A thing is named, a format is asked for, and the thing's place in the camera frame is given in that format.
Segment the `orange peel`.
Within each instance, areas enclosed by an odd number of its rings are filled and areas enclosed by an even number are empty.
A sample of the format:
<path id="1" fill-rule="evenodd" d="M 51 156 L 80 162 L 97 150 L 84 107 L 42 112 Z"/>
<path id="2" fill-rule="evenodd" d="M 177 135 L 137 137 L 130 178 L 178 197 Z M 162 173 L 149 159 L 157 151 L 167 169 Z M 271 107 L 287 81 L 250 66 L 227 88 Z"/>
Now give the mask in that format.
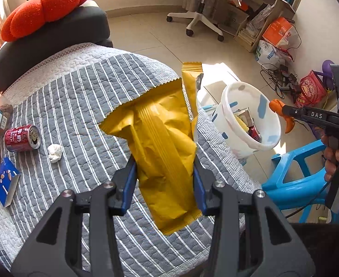
<path id="1" fill-rule="evenodd" d="M 295 126 L 295 119 L 293 119 L 293 117 L 288 116 L 288 115 L 283 113 L 282 109 L 283 109 L 284 106 L 285 106 L 285 104 L 279 99 L 273 99 L 273 100 L 271 100 L 271 102 L 269 102 L 269 108 L 274 113 L 276 113 L 280 117 L 284 118 L 284 120 L 286 122 L 285 134 L 288 134 L 289 132 L 291 132 L 293 130 L 293 128 Z"/>

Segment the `blue almond snack box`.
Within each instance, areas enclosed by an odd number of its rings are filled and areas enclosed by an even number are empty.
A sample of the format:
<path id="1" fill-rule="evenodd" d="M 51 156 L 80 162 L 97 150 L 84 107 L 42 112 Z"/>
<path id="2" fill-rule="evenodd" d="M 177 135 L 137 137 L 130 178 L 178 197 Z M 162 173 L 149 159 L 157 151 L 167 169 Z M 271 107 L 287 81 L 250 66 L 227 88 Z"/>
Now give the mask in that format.
<path id="1" fill-rule="evenodd" d="M 8 157 L 3 158 L 0 163 L 0 203 L 3 207 L 11 205 L 20 176 L 13 162 Z"/>

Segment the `small white paper ball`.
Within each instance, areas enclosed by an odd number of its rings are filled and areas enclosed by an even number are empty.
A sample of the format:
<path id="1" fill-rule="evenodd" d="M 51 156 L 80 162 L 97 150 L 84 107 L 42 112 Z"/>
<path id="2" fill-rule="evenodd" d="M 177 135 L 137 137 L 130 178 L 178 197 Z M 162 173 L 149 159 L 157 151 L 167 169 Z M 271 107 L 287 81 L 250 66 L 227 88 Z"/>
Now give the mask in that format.
<path id="1" fill-rule="evenodd" d="M 48 157 L 51 163 L 57 163 L 62 158 L 63 147 L 59 144 L 51 144 L 47 147 Z"/>

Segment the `yellow snack wrapper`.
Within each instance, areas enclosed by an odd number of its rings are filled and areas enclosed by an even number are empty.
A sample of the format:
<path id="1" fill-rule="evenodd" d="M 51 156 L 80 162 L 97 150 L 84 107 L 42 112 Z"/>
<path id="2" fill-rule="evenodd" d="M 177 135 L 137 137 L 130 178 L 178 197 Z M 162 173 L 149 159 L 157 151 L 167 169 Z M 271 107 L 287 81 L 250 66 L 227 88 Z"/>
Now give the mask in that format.
<path id="1" fill-rule="evenodd" d="M 183 63 L 180 78 L 125 102 L 100 124 L 106 134 L 127 141 L 138 167 L 140 192 L 166 236 L 201 215 L 193 190 L 201 73 L 201 62 Z"/>

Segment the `milk carton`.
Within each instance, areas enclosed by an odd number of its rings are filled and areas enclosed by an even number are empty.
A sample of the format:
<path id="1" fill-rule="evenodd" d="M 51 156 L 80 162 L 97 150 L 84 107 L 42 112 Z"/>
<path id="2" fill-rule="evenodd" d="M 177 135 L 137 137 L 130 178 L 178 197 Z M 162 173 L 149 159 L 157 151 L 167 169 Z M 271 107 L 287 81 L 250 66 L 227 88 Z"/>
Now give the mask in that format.
<path id="1" fill-rule="evenodd" d="M 249 108 L 238 109 L 233 112 L 234 115 L 238 116 L 248 126 L 254 125 L 253 117 L 251 117 Z"/>

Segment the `green yellow sponge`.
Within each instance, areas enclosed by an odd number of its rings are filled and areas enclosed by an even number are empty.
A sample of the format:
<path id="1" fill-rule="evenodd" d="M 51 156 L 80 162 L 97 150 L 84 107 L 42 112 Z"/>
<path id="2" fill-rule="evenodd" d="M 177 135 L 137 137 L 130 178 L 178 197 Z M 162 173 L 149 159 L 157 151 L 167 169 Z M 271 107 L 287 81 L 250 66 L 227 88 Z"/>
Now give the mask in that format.
<path id="1" fill-rule="evenodd" d="M 246 132 L 248 133 L 249 131 L 249 127 L 243 122 L 242 119 L 240 119 L 238 116 L 234 115 L 237 123 L 240 125 L 240 127 Z"/>

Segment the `white plastic trash bucket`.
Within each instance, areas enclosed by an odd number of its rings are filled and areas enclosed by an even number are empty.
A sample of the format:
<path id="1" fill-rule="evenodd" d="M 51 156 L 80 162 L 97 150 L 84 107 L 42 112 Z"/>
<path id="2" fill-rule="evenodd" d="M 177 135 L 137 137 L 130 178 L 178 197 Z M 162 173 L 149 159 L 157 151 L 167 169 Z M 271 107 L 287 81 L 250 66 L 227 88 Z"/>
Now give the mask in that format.
<path id="1" fill-rule="evenodd" d="M 211 119 L 237 159 L 270 151 L 279 143 L 280 119 L 269 102 L 257 88 L 241 81 L 223 90 Z"/>

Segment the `red gift bag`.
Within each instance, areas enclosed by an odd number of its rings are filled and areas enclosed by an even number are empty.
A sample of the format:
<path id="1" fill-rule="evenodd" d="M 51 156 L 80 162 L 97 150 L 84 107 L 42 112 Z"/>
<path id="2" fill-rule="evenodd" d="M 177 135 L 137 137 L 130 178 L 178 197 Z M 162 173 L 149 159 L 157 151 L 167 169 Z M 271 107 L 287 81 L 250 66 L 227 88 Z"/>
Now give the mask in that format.
<path id="1" fill-rule="evenodd" d="M 314 71 L 310 71 L 306 77 L 300 80 L 300 94 L 296 97 L 295 105 L 299 108 L 303 106 L 315 106 L 327 96 L 323 82 Z"/>

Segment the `purple balloon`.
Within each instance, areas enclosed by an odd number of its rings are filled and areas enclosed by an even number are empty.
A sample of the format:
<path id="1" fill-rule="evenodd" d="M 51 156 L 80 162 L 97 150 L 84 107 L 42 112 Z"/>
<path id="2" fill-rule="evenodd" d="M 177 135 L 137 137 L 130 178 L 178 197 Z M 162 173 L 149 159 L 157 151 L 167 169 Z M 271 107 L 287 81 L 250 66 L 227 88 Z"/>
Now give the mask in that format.
<path id="1" fill-rule="evenodd" d="M 314 71 L 316 77 L 318 77 L 318 79 L 321 79 L 324 88 L 327 89 L 328 91 L 334 90 L 334 81 L 333 73 L 331 70 L 331 64 L 334 64 L 334 62 L 327 59 L 322 63 L 321 71 Z"/>

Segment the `blue plastic stool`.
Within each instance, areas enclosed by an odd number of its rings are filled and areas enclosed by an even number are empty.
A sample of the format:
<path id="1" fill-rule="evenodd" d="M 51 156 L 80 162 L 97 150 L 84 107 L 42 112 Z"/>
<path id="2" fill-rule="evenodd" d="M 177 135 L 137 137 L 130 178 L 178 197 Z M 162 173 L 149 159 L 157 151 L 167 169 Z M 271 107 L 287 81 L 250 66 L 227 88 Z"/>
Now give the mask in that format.
<path id="1" fill-rule="evenodd" d="M 312 205 L 325 205 L 329 189 L 325 182 L 325 169 L 312 174 L 305 159 L 325 149 L 321 140 L 314 141 L 301 148 L 272 157 L 275 169 L 262 189 L 281 210 L 298 208 L 303 211 L 300 222 L 304 223 L 309 216 Z M 285 177 L 293 162 L 297 162 L 303 177 L 286 182 Z M 332 222 L 339 224 L 339 212 L 332 213 Z"/>

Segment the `white blue plastic bag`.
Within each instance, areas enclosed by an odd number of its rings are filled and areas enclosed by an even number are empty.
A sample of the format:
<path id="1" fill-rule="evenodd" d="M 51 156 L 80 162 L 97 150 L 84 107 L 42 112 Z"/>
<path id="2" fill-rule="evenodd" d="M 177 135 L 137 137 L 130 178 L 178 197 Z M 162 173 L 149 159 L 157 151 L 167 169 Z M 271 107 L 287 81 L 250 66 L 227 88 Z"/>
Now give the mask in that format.
<path id="1" fill-rule="evenodd" d="M 278 50 L 262 39 L 255 50 L 255 60 L 265 69 L 279 69 L 281 65 L 286 65 L 285 59 Z"/>

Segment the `orange cardboard box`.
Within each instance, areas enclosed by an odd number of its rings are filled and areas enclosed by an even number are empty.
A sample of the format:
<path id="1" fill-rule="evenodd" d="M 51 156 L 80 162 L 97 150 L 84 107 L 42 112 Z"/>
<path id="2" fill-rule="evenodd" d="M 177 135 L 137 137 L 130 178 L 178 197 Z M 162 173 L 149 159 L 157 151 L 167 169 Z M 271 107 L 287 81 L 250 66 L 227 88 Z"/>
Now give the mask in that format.
<path id="1" fill-rule="evenodd" d="M 284 17 L 279 17 L 273 21 L 262 37 L 266 42 L 282 49 L 296 47 L 300 42 L 297 30 Z"/>

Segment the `grey striped quilted cover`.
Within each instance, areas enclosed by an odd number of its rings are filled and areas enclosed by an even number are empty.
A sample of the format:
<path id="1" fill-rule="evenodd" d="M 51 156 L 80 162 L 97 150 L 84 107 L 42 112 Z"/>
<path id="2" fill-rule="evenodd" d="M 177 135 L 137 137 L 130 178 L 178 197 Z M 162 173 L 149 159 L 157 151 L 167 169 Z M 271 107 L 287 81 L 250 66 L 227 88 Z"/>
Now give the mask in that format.
<path id="1" fill-rule="evenodd" d="M 126 140 L 101 130 L 106 116 L 181 76 L 139 54 L 79 44 L 41 62 L 9 89 L 7 95 L 15 105 L 11 125 L 36 125 L 41 146 L 11 153 L 0 144 L 1 154 L 21 173 L 11 206 L 0 203 L 0 276 L 10 273 L 30 233 L 64 190 L 92 190 L 125 167 L 129 146 Z M 47 147 L 51 144 L 63 147 L 57 163 L 49 161 Z M 199 104 L 197 156 L 217 179 L 235 189 L 252 193 L 260 188 Z"/>

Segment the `dark grey sofa cushion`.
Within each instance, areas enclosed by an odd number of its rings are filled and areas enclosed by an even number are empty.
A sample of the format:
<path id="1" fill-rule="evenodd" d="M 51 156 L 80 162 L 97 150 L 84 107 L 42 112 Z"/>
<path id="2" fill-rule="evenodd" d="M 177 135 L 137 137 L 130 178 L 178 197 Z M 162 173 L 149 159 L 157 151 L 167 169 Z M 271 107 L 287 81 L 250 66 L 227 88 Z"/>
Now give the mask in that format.
<path id="1" fill-rule="evenodd" d="M 48 57 L 86 42 L 113 47 L 107 14 L 94 0 L 87 0 L 64 18 L 45 24 L 29 36 L 5 42 L 0 48 L 0 91 Z"/>

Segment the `red tomato plush cushion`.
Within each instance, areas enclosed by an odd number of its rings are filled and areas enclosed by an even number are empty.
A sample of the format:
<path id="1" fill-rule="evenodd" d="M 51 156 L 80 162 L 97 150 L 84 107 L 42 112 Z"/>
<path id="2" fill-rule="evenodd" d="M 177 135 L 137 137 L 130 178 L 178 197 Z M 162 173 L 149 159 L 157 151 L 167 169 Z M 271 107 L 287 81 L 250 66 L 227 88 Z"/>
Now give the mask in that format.
<path id="1" fill-rule="evenodd" d="M 29 36 L 47 23 L 58 21 L 87 0 L 27 0 L 6 18 L 1 29 L 3 41 Z"/>

